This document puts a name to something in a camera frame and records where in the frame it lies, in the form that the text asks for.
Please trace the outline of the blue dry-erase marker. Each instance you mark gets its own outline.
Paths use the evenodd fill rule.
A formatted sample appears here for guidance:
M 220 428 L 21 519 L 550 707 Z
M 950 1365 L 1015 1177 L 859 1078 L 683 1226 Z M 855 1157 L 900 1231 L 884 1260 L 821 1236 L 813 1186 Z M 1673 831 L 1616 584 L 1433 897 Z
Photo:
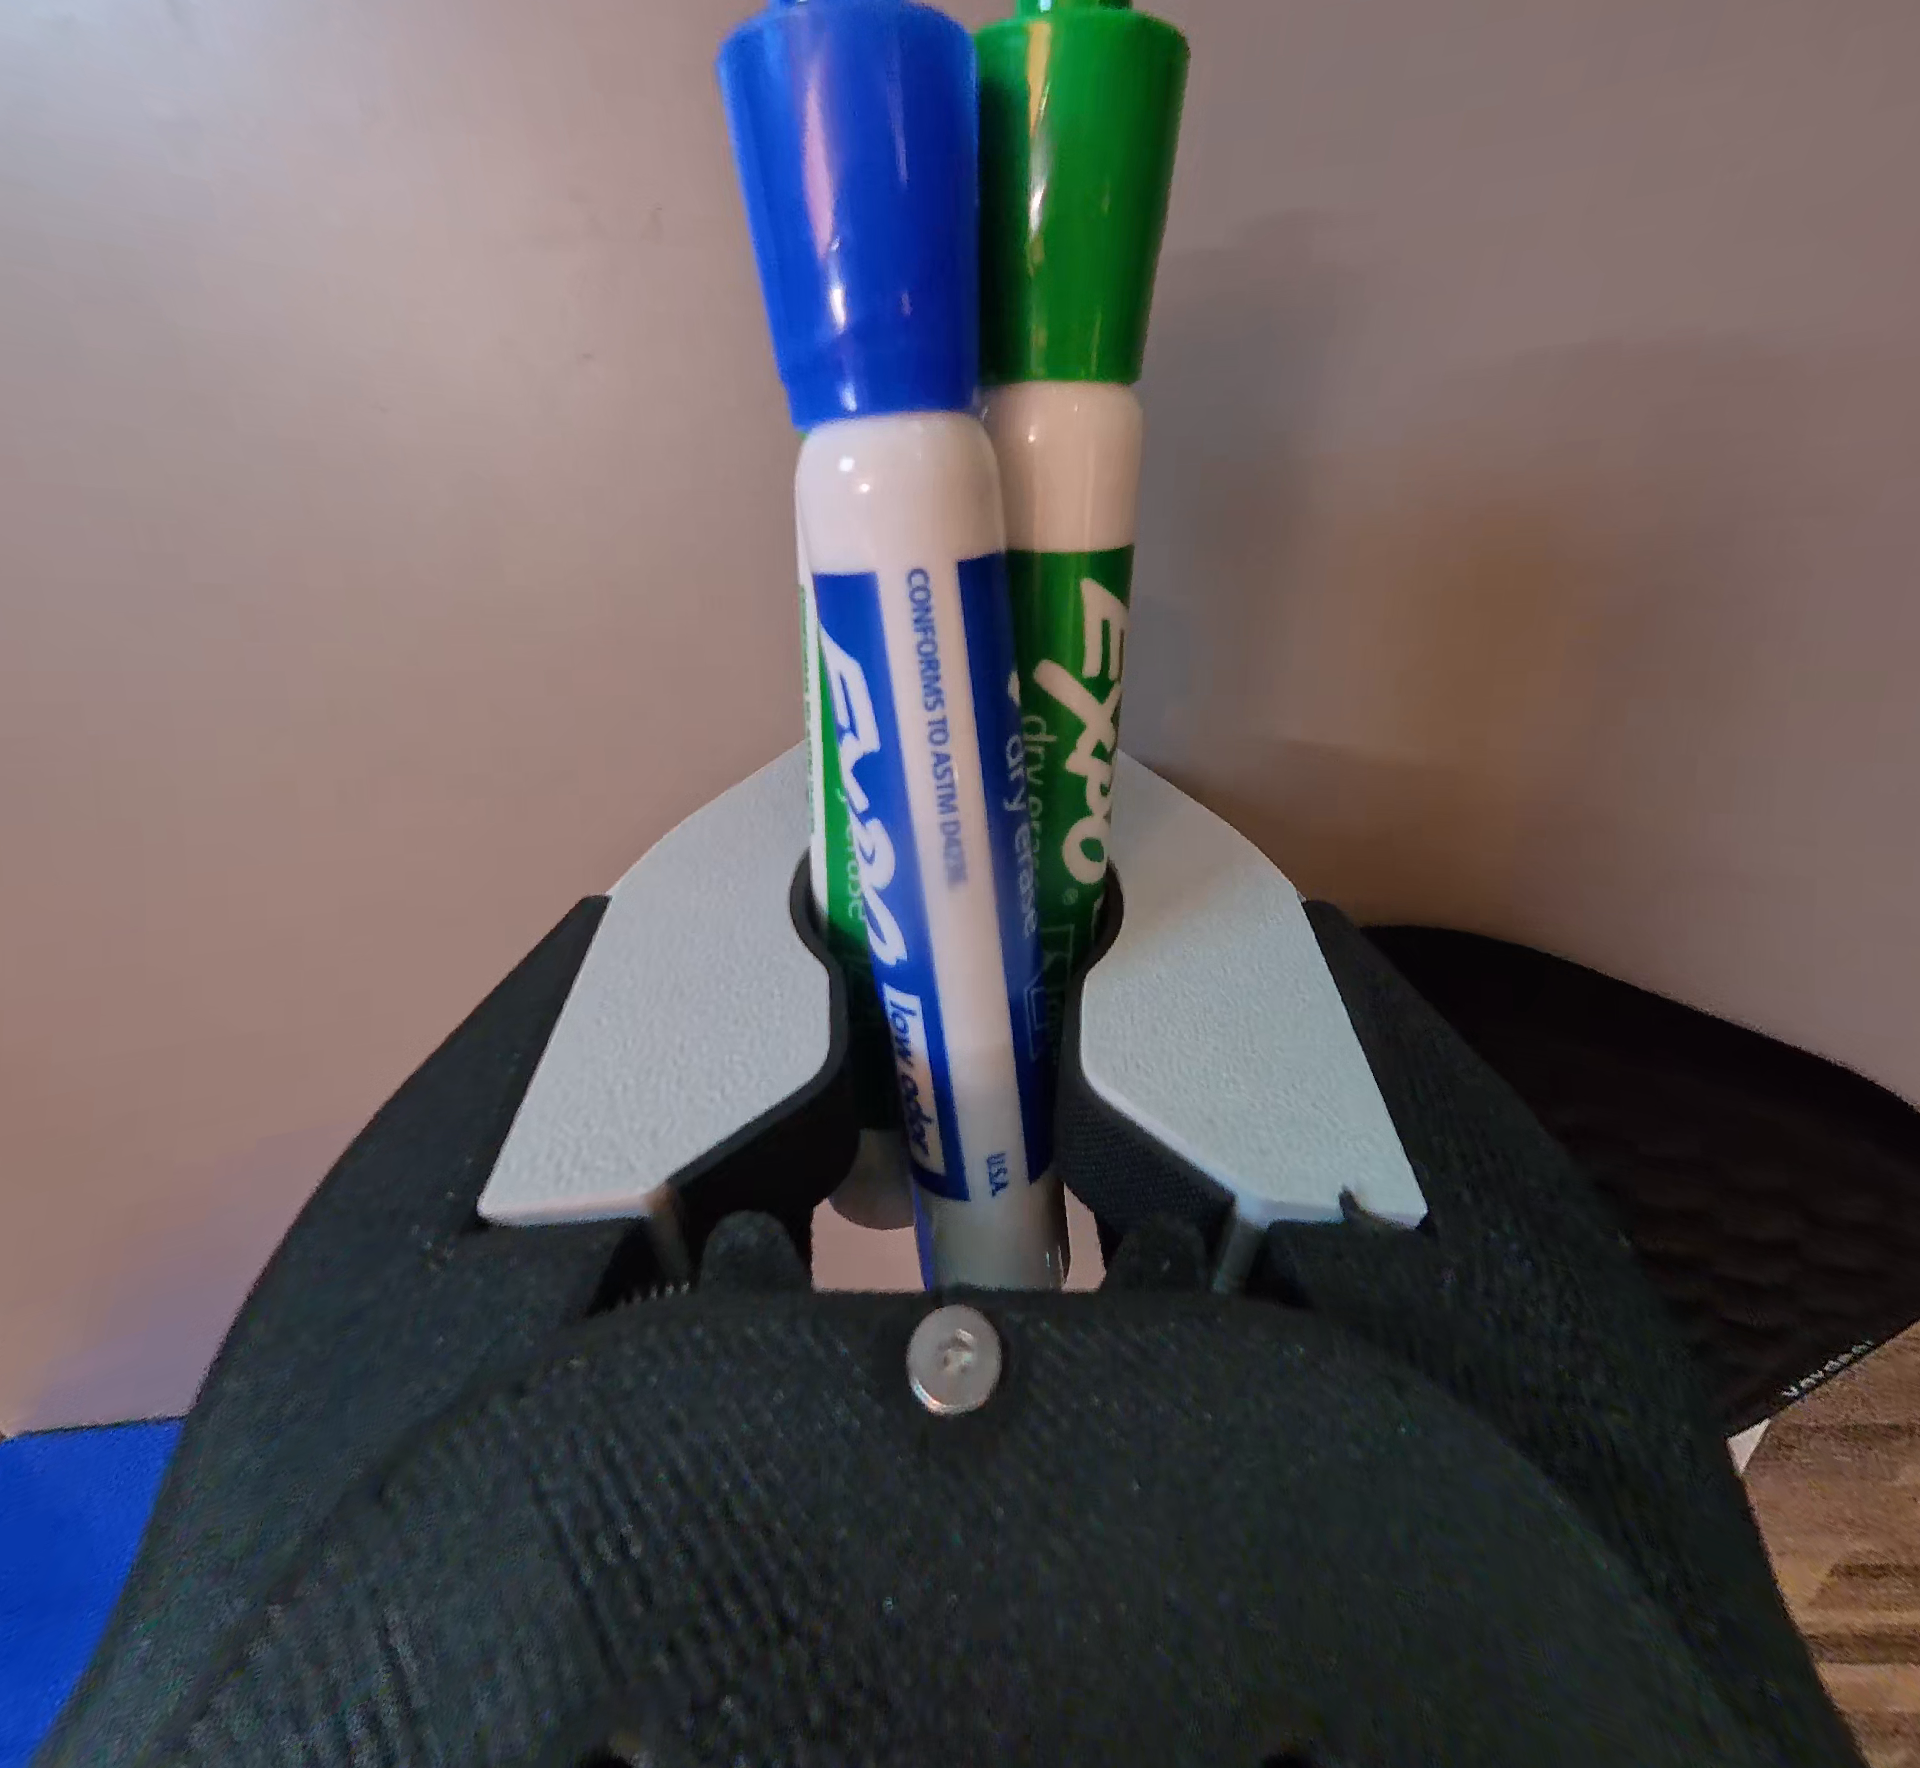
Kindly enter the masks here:
M 978 70 L 918 0 L 767 0 L 717 57 L 789 419 L 816 703 L 925 1284 L 1059 1290 L 1048 1022 L 995 454 Z

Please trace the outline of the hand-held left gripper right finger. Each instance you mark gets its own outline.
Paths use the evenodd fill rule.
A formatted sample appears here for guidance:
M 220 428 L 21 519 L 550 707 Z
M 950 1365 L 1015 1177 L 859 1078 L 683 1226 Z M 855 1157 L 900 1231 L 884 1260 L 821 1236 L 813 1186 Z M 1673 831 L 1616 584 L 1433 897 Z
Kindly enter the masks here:
M 1062 1049 L 1067 1186 L 1113 1231 L 1204 1236 L 1427 1200 L 1293 882 L 1173 780 L 1122 757 L 1109 925 Z

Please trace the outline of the green dry-erase marker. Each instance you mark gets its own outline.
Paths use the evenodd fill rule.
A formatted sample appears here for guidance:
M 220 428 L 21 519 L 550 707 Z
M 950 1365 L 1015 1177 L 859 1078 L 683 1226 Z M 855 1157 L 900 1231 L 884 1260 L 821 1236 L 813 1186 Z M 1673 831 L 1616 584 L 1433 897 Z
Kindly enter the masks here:
M 1048 1043 L 1109 875 L 1144 417 L 1187 40 L 1134 0 L 976 36 L 983 425 L 1013 619 Z
M 821 931 L 843 972 L 847 993 L 847 1078 L 856 1149 L 831 1207 L 851 1225 L 900 1231 L 915 1219 L 900 1126 L 893 1051 L 881 1019 L 867 951 L 851 820 L 836 761 L 825 635 L 805 533 L 794 521 L 802 651 L 806 660 L 806 735 L 811 773 L 808 880 Z

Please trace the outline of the blue plastic bin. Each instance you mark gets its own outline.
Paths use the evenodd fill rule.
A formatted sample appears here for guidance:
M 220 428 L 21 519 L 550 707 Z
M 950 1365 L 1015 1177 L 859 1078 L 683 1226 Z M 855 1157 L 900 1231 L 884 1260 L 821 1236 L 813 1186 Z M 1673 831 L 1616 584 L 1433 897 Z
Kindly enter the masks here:
M 156 1505 L 182 1421 L 2 1445 L 2 1763 L 29 1763 L 93 1655 Z

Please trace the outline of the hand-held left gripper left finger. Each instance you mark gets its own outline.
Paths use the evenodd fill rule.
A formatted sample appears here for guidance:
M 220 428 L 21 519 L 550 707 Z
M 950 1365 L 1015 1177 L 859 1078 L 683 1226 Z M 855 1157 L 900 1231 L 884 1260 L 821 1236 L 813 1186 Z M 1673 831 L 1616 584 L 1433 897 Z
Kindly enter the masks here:
M 847 1014 L 811 928 L 808 764 L 734 782 L 617 880 L 478 1196 L 496 1226 L 639 1220 L 698 1251 L 725 1217 L 802 1248 L 847 1176 Z

